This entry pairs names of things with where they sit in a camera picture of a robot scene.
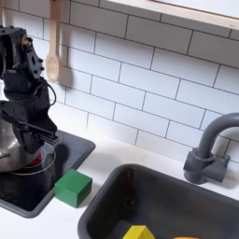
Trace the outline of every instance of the stovetop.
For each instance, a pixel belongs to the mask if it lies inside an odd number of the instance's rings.
[[[69,169],[91,154],[89,140],[58,132],[59,145],[45,145],[38,158],[14,173],[0,174],[0,206],[25,218],[36,217],[54,195],[53,187]]]

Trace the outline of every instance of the tile backsplash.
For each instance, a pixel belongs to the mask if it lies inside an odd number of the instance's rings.
[[[27,29],[46,59],[49,0],[5,0],[4,6],[4,24]],[[63,3],[61,44],[62,73],[50,83],[58,96],[50,115],[60,128],[87,127],[184,161],[212,120],[239,112],[234,30],[75,0]],[[238,168],[239,129],[223,132],[213,153],[231,155]]]

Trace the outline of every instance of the green sponge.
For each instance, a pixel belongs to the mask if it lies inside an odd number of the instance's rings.
[[[90,194],[92,178],[73,169],[69,170],[55,184],[55,197],[77,208]]]

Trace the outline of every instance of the hanging utensil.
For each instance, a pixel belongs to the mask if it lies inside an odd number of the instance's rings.
[[[60,18],[63,0],[50,1],[50,21],[49,21],[49,54],[46,60],[47,74],[52,82],[56,82],[60,72]]]

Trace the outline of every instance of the faucet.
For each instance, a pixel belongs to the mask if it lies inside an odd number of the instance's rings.
[[[239,113],[221,116],[212,121],[204,131],[201,142],[194,148],[184,164],[184,177],[193,184],[203,184],[208,179],[222,182],[230,157],[215,157],[211,150],[218,135],[226,129],[239,127]]]

